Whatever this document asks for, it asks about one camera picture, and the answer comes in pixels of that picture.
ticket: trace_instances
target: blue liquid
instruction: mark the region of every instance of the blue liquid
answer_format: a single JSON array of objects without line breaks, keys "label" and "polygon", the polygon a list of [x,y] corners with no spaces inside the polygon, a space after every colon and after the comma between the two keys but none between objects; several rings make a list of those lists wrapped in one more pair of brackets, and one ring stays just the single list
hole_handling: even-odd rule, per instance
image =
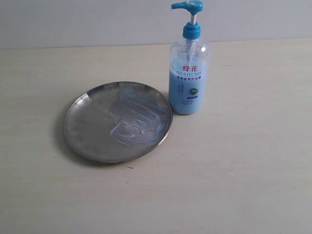
[{"label": "blue liquid", "polygon": [[180,76],[172,70],[169,73],[169,103],[175,112],[182,115],[193,114],[202,106],[207,81],[206,66],[202,66],[200,76],[192,78]]}]

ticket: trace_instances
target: light wood surface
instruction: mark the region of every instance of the light wood surface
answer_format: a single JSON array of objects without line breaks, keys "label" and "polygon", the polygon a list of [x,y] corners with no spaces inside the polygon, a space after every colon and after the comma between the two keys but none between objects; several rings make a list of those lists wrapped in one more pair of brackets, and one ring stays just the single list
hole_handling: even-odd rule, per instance
[{"label": "light wood surface", "polygon": [[201,111],[114,166],[78,160],[63,117],[110,81],[167,95],[169,46],[0,51],[0,233],[311,234],[312,39],[211,50]]}]

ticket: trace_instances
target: metal plate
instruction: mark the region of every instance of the metal plate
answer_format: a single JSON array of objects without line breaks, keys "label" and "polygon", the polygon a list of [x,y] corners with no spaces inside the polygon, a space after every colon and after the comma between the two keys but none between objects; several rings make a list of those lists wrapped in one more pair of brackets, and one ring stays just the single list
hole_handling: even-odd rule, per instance
[{"label": "metal plate", "polygon": [[103,163],[125,162],[158,146],[173,114],[158,90],[136,82],[112,82],[89,90],[70,107],[64,120],[68,145]]}]

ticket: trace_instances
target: logo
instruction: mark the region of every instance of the logo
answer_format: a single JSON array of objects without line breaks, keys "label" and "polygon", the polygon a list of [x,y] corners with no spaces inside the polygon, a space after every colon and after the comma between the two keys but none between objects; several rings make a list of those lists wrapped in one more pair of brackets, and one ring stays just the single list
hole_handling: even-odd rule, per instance
[{"label": "logo", "polygon": [[195,89],[195,88],[190,89],[189,93],[190,93],[190,95],[195,95],[198,93],[198,89]]}]

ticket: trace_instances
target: bottle label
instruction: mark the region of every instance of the bottle label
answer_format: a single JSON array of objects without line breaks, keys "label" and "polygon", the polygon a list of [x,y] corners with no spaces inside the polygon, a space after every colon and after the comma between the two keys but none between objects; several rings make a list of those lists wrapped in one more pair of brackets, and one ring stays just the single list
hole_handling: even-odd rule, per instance
[{"label": "bottle label", "polygon": [[207,67],[205,63],[193,66],[181,65],[181,69],[170,70],[169,102],[181,114],[196,112],[203,101]]}]

